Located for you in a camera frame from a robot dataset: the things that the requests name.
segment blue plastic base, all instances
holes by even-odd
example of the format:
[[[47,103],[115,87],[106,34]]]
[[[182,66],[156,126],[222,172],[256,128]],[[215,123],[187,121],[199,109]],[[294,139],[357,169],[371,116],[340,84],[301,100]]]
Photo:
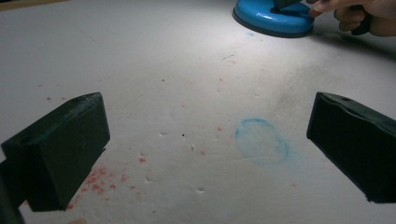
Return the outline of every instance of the blue plastic base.
[[[236,21],[256,32],[279,37],[301,37],[308,35],[314,19],[309,15],[309,7],[296,3],[272,12],[272,0],[238,0],[233,9]]]

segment hand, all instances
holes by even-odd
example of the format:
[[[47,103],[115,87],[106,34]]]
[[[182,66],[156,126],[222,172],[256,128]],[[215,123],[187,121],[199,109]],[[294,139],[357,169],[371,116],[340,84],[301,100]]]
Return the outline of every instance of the hand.
[[[307,0],[314,4],[309,15],[313,18],[323,12],[334,10],[334,17],[340,21],[341,31],[354,30],[361,25],[366,13],[372,15],[370,33],[378,36],[396,36],[396,1],[395,0]],[[364,10],[351,9],[362,5]]]

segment blue suction cup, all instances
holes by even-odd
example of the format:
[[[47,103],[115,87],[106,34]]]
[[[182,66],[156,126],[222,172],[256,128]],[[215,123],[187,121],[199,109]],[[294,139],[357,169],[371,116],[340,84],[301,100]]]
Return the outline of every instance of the blue suction cup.
[[[274,11],[273,0],[238,0],[233,9],[233,17],[250,30],[279,37],[301,37],[308,35],[314,19],[309,15],[309,7],[296,3]]]

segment white table surface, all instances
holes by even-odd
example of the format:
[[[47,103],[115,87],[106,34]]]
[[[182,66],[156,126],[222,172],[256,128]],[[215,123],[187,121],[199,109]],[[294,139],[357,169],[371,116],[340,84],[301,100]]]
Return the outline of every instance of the white table surface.
[[[26,223],[393,223],[305,137],[317,91],[396,119],[396,38],[261,35],[227,0],[72,0],[0,12],[0,142],[103,94],[111,132],[65,212]]]

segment blue stain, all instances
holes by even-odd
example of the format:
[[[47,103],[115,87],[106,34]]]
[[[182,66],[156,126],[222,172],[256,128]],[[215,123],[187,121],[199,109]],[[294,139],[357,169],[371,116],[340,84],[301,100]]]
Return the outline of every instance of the blue stain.
[[[235,132],[236,144],[246,159],[256,164],[279,164],[289,154],[288,143],[265,119],[245,119]]]

